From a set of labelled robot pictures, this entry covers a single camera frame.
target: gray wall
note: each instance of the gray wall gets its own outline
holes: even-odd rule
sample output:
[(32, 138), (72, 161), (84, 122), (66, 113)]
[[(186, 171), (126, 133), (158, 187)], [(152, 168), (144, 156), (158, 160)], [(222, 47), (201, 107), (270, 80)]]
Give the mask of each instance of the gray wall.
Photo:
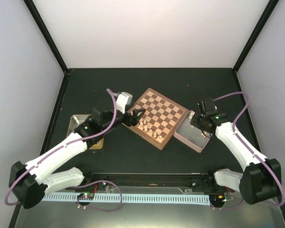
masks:
[(285, 0), (280, 1), (241, 67), (262, 152), (282, 165), (285, 188)]
[(62, 77), (23, 1), (0, 1), (0, 228), (14, 210), (3, 202), (10, 167), (40, 152)]

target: gray floor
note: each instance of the gray floor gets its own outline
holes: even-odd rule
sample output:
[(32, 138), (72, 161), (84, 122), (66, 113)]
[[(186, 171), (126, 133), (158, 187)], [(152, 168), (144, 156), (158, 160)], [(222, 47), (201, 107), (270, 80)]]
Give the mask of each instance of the gray floor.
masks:
[[(229, 201), (228, 205), (238, 200)], [(106, 209), (114, 205), (100, 204)], [(16, 228), (284, 228), (278, 208), (244, 204), (232, 211), (199, 205), (123, 204), (117, 212), (78, 209), (70, 202), (41, 202), (21, 209)]]

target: black table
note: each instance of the black table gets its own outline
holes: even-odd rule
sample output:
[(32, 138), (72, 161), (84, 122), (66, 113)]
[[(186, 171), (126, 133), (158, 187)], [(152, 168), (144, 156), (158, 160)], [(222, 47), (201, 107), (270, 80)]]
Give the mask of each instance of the black table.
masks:
[[(106, 88), (129, 92), (136, 101), (147, 88), (197, 111), (197, 101), (239, 91), (237, 76), (229, 68), (134, 68), (71, 69), (64, 98), (50, 141), (50, 148), (67, 135), (74, 114), (90, 114), (101, 99), (110, 100)], [(220, 112), (233, 121), (243, 108), (240, 95), (217, 101)], [(242, 134), (256, 145), (247, 114), (237, 123)], [(172, 137), (161, 151), (125, 126), (104, 137), (100, 150), (87, 150), (72, 158), (57, 171), (83, 164), (92, 172), (103, 173), (207, 173), (219, 167), (241, 171), (228, 148), (217, 138), (210, 140), (202, 153), (197, 153)]]

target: white wall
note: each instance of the white wall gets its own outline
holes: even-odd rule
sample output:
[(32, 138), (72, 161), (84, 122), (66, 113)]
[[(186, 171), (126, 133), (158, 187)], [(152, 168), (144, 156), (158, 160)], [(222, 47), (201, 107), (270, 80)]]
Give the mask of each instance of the white wall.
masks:
[(277, 158), (285, 188), (285, 0), (280, 1), (238, 73), (262, 152)]
[(268, 0), (34, 0), (68, 67), (233, 67)]
[(14, 210), (3, 201), (10, 167), (40, 153), (62, 77), (23, 1), (0, 1), (0, 228)]

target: chessboard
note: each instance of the chessboard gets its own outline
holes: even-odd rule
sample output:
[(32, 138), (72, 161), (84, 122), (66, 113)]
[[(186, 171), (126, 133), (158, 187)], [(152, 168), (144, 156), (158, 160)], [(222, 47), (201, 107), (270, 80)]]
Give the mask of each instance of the chessboard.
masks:
[(129, 127), (136, 134), (162, 150), (173, 136), (188, 109), (148, 88), (135, 102), (133, 109), (146, 109), (137, 126)]

